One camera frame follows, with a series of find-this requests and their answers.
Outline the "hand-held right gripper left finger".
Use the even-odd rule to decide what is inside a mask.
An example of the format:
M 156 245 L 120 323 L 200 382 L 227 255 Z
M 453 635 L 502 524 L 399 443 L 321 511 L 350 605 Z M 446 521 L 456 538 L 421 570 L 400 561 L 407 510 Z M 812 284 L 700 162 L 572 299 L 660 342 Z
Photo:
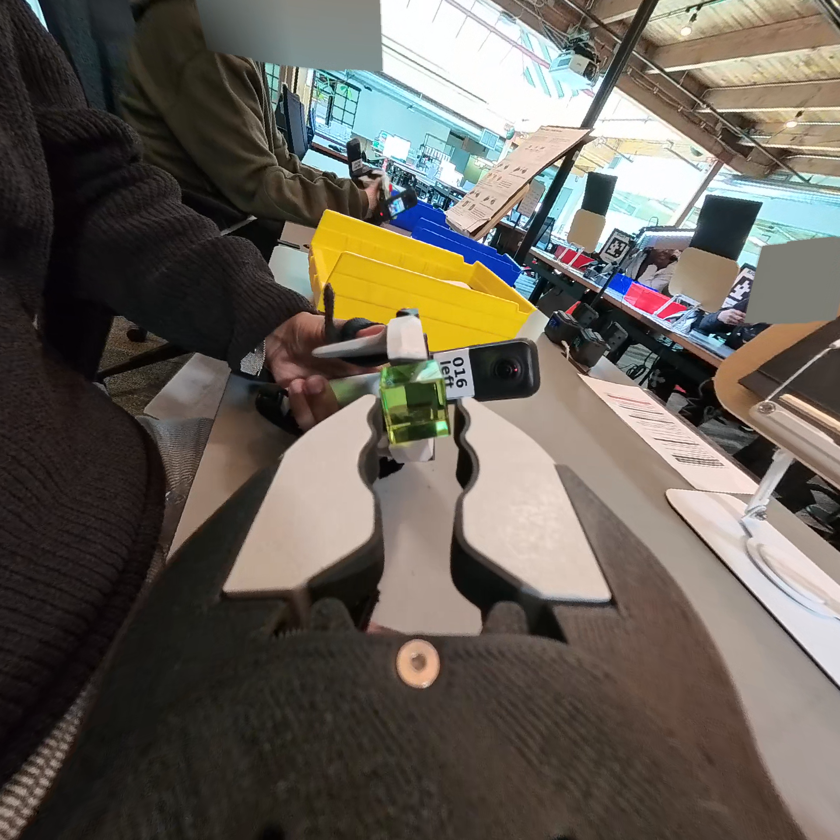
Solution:
M 379 399 L 364 395 L 280 460 L 223 587 L 231 597 L 359 601 L 384 570 Z

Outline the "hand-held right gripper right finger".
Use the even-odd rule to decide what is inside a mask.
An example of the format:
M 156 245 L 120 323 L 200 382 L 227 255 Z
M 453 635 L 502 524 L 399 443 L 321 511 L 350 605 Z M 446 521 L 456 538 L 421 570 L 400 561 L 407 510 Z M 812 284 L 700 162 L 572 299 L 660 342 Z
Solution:
M 461 487 L 450 573 L 471 604 L 607 604 L 612 592 L 558 466 L 474 398 L 455 411 Z

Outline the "yellow plastic bins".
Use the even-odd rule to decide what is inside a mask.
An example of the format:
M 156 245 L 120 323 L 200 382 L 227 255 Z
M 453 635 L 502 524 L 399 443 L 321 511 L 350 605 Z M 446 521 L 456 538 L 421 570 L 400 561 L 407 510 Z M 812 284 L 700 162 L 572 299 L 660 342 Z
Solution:
M 386 323 L 416 309 L 431 351 L 510 340 L 535 307 L 481 264 L 360 219 L 326 211 L 309 245 L 311 292 L 337 319 Z

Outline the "green transparent cube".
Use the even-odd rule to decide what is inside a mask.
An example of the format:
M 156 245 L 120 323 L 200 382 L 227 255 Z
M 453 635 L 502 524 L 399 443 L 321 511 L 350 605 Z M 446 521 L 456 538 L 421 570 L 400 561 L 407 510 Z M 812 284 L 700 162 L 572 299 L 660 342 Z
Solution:
M 390 445 L 451 434 L 445 378 L 435 360 L 390 364 L 380 372 L 379 388 Z

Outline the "person's left forearm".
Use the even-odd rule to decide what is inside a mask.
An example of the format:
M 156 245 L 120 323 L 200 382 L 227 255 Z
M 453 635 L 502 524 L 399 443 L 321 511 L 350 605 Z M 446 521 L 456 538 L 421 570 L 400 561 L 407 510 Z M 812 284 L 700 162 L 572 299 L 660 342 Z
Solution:
M 186 206 L 175 179 L 145 163 L 132 130 L 91 108 L 36 113 L 53 201 L 51 289 L 41 328 L 76 344 L 94 310 L 130 319 L 238 370 L 311 303 L 276 283 L 248 240 Z

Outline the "person's left hand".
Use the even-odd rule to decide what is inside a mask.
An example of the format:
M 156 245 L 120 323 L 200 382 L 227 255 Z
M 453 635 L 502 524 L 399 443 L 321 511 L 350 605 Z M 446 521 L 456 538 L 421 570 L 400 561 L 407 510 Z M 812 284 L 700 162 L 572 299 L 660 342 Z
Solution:
M 290 412 L 303 433 L 339 410 L 330 380 L 374 372 L 314 356 L 315 349 L 327 342 L 325 331 L 322 314 L 302 312 L 266 337 L 266 366 L 275 383 L 287 391 Z

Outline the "grey striped shirt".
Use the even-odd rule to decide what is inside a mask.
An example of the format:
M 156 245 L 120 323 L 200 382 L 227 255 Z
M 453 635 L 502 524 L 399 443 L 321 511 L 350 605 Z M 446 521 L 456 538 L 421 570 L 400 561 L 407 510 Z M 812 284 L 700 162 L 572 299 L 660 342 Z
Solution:
M 161 533 L 150 562 L 143 594 L 167 564 L 186 498 L 200 465 L 213 421 L 207 417 L 163 421 L 148 416 L 139 423 L 156 444 L 164 467 L 166 493 Z M 65 715 L 1 790 L 1 838 L 19 838 L 30 824 L 77 739 L 81 721 L 101 683 L 94 672 Z

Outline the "red plastic bin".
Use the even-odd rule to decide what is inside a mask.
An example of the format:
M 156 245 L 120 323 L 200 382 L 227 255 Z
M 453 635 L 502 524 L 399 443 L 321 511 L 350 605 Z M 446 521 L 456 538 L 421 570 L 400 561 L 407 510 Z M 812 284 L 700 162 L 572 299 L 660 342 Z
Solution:
M 663 320 L 677 316 L 689 309 L 685 303 L 679 302 L 673 297 L 668 297 L 635 280 L 632 281 L 624 293 L 623 303 Z

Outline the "printed paper sheet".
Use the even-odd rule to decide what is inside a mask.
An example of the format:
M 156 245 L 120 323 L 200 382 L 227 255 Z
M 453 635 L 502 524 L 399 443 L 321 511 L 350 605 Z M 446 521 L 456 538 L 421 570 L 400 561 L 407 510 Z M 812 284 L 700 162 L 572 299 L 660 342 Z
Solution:
M 589 375 L 580 378 L 693 490 L 748 496 L 756 491 L 753 479 L 645 389 Z

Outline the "white tablet stand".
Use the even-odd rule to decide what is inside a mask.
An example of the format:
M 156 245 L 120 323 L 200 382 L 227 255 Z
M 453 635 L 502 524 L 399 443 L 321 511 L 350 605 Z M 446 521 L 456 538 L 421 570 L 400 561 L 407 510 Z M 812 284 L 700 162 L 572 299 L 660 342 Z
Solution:
M 773 492 L 794 462 L 838 488 L 838 421 L 783 383 L 749 410 L 748 421 L 775 446 L 747 501 L 698 490 L 667 490 L 668 504 L 717 555 L 835 686 L 839 685 L 839 586 L 768 522 Z

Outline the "printed cardboard sign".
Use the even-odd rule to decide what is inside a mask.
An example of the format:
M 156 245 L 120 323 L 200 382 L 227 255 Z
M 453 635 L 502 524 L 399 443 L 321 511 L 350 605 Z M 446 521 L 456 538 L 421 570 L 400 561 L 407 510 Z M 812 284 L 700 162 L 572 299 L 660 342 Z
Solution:
M 545 126 L 531 133 L 447 210 L 448 226 L 470 238 L 486 235 L 527 195 L 537 175 L 585 141 L 590 133 L 590 129 L 560 126 Z

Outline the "background display board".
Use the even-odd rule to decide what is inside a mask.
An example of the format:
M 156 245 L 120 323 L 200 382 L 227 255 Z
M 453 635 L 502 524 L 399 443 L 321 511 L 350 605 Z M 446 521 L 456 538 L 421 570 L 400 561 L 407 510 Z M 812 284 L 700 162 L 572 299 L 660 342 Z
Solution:
M 695 232 L 675 264 L 669 295 L 689 299 L 705 312 L 720 309 L 739 273 L 738 258 L 762 205 L 706 196 Z

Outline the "ceiling projector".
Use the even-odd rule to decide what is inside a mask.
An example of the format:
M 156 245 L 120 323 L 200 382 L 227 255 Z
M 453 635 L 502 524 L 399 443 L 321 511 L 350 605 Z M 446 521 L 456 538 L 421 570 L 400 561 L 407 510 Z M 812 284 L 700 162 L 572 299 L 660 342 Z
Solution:
M 593 89 L 601 75 L 601 62 L 586 34 L 571 36 L 549 65 L 553 81 L 575 91 Z

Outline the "black metal post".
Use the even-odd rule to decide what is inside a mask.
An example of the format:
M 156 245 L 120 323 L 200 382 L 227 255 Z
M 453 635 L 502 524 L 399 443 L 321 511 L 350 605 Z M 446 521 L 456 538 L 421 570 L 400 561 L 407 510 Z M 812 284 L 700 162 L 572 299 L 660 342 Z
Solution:
M 607 69 L 602 84 L 596 91 L 593 100 L 591 101 L 591 105 L 581 122 L 581 129 L 584 131 L 584 136 L 581 140 L 578 140 L 574 145 L 572 145 L 560 160 L 558 171 L 549 185 L 548 191 L 544 194 L 542 204 L 538 212 L 535 214 L 534 219 L 528 226 L 528 229 L 521 240 L 518 251 L 514 256 L 514 259 L 520 266 L 524 265 L 526 259 L 529 257 L 530 248 L 533 247 L 539 239 L 539 234 L 545 220 L 550 215 L 550 211 L 560 194 L 560 190 L 563 188 L 568 176 L 571 173 L 576 157 L 583 149 L 586 139 L 589 137 L 589 134 L 594 129 L 596 121 L 602 114 L 607 99 L 609 99 L 618 80 L 624 73 L 630 56 L 632 55 L 637 42 L 641 38 L 642 33 L 644 32 L 644 29 L 646 28 L 657 5 L 657 1 L 643 1 L 640 3 L 629 28 L 614 50 L 612 61 Z

